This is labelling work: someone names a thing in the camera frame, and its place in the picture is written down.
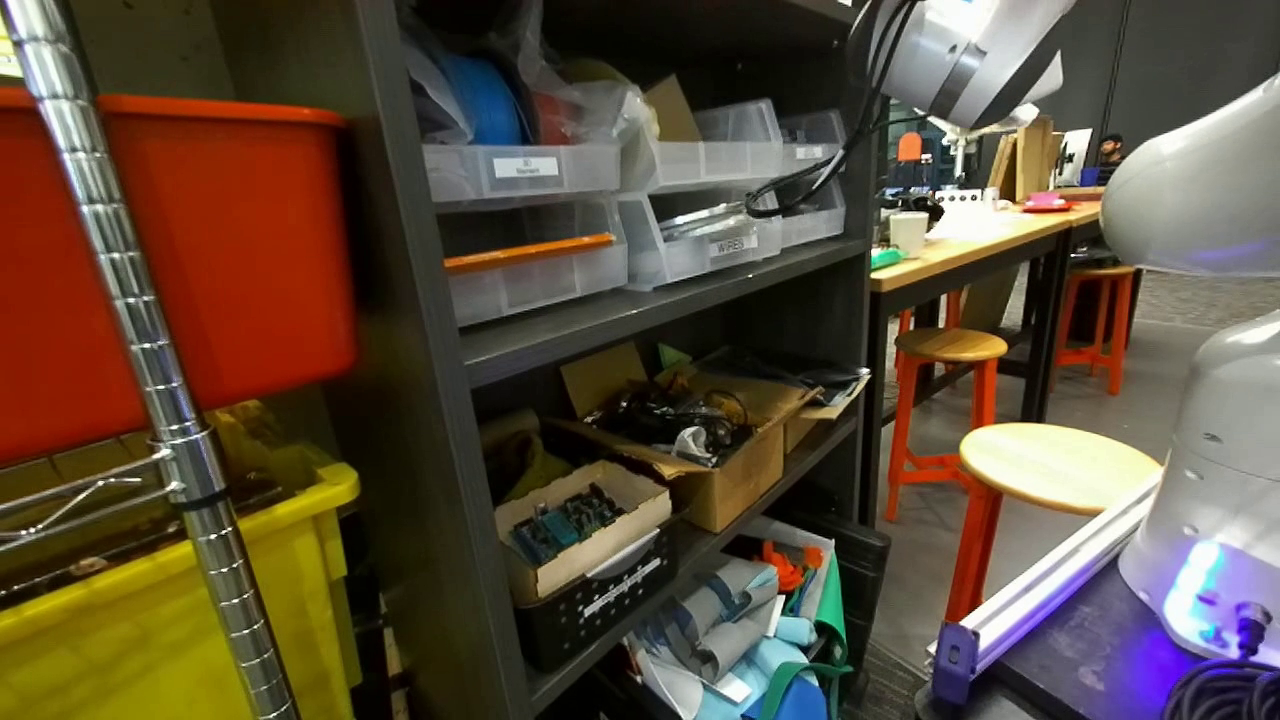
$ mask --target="workshop table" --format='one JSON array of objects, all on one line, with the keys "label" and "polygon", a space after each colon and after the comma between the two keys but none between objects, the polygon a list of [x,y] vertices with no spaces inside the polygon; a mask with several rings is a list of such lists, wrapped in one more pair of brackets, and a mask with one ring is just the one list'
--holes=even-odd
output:
[{"label": "workshop table", "polygon": [[972,222],[944,220],[949,237],[930,238],[924,253],[874,273],[874,308],[870,308],[870,369],[874,383],[865,396],[865,457],[862,457],[862,523],[878,527],[882,506],[882,422],[885,422],[885,369],[887,369],[887,324],[920,305],[939,300],[944,290],[980,284],[1010,266],[1034,265],[1027,273],[1027,361],[1021,418],[1044,418],[1047,383],[1054,383],[1054,340],[1055,308],[1064,297],[1068,254],[1098,232],[1100,202],[1071,202],[1068,213],[986,213]]}]

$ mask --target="orange stool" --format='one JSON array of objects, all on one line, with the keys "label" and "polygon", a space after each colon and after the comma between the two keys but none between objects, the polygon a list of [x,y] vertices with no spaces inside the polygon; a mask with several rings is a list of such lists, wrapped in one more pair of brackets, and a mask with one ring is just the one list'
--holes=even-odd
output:
[{"label": "orange stool", "polygon": [[[1084,284],[1100,287],[1098,317],[1093,317],[1093,340],[1071,343],[1071,321],[1077,321],[1077,297]],[[1134,328],[1134,287],[1137,266],[1077,266],[1064,287],[1064,317],[1055,328],[1055,369],[1090,369],[1100,373],[1108,383],[1108,396],[1120,396],[1125,383],[1125,351],[1127,351],[1127,328]]]},{"label": "orange stool", "polygon": [[913,452],[913,413],[918,413],[918,375],[931,362],[976,362],[976,390],[972,390],[972,426],[996,418],[996,375],[1002,356],[1010,343],[991,331],[972,328],[920,328],[897,336],[897,414],[893,414],[893,443],[887,443],[887,504],[885,518],[897,523],[899,517],[899,486],[903,484],[959,484],[959,457],[918,457]]},{"label": "orange stool", "polygon": [[1104,512],[1160,481],[1160,462],[1120,439],[1059,422],[988,422],[959,439],[970,506],[958,547],[949,625],[986,601],[1002,497],[1059,512]]},{"label": "orange stool", "polygon": [[[944,305],[944,328],[959,328],[959,310],[965,310],[965,287],[949,290]],[[918,310],[897,310],[897,331],[913,331],[918,328]]]}]

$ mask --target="wall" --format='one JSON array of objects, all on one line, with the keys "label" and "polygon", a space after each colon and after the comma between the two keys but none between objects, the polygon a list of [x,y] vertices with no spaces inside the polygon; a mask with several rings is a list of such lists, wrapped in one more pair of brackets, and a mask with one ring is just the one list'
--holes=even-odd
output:
[{"label": "wall", "polygon": [[99,90],[232,95],[208,0],[73,0]]},{"label": "wall", "polygon": [[1059,129],[1127,143],[1187,122],[1280,70],[1278,0],[1077,0]]}]

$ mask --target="white robot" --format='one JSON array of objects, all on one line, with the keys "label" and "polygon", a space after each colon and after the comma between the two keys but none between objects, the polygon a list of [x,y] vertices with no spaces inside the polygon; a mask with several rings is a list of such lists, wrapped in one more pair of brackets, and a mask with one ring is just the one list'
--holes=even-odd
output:
[{"label": "white robot", "polygon": [[[1147,266],[1280,274],[1280,77],[1158,135],[1108,185],[1108,243]],[[1223,328],[1192,362],[1127,588],[1206,656],[1280,662],[1280,310]]]},{"label": "white robot", "polygon": [[[980,130],[1059,87],[1068,10],[1071,0],[885,0],[874,77]],[[1144,266],[1280,274],[1278,178],[1280,77],[1140,143],[1104,190],[1104,237]],[[1280,310],[1198,351],[1158,504],[1120,577],[1184,646],[1280,662],[1280,633],[1268,635],[1280,610]]]}]

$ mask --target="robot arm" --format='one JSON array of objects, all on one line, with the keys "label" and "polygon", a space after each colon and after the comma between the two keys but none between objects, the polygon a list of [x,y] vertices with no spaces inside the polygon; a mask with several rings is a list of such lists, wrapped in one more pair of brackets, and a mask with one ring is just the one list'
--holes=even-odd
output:
[{"label": "robot arm", "polygon": [[951,129],[988,129],[1023,103],[1059,90],[1059,25],[1077,0],[887,0],[878,34],[897,32],[897,53],[874,57],[885,90]]},{"label": "robot arm", "polygon": [[1280,274],[1280,77],[1140,143],[1114,174],[1104,226],[1127,265]]}]

